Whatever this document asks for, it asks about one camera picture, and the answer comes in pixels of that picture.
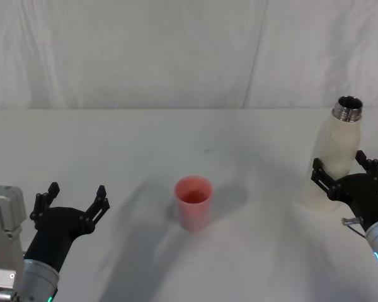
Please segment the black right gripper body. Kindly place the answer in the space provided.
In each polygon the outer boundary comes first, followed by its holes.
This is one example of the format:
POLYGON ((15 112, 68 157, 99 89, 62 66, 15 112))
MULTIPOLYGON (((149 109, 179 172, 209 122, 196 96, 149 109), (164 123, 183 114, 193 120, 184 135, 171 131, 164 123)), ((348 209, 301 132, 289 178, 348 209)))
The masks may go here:
POLYGON ((378 222, 378 176, 358 173, 342 177, 331 185, 331 200, 348 205, 366 232, 378 222))

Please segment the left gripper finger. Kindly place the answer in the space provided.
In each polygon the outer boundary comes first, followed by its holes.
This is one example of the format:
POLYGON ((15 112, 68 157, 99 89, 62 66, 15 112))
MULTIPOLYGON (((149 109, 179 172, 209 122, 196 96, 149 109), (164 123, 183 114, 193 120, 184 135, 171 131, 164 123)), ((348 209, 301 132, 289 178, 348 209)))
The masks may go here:
POLYGON ((43 217, 43 214, 50 208, 50 205, 60 192, 57 182, 52 182, 46 193, 37 193, 35 196, 35 204, 33 211, 30 213, 30 219, 34 222, 35 229, 43 217))
POLYGON ((96 197, 91 206, 79 217, 82 233, 93 233, 96 224, 101 220, 103 215, 110 209, 106 189, 100 185, 96 197))

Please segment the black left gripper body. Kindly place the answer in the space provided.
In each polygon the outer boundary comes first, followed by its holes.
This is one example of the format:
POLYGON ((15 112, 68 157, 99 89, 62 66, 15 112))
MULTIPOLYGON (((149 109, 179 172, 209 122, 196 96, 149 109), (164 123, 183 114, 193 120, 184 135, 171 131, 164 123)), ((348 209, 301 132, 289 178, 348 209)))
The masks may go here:
POLYGON ((37 230, 25 259, 47 264, 60 272, 73 241, 94 232, 94 222, 75 208, 55 207, 43 212, 32 211, 30 219, 37 230))

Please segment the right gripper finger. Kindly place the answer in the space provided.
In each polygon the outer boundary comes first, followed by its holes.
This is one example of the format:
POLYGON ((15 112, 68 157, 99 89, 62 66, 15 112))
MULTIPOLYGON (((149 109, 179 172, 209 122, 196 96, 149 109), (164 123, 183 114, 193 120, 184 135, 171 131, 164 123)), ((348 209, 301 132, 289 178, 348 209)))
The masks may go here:
POLYGON ((366 154, 362 150, 357 151, 355 160, 363 168, 371 183, 378 190, 378 160, 367 158, 366 154))
POLYGON ((312 162, 311 180, 318 185, 329 200, 341 201, 342 184, 340 180, 334 180, 324 169, 323 162, 315 158, 312 162))

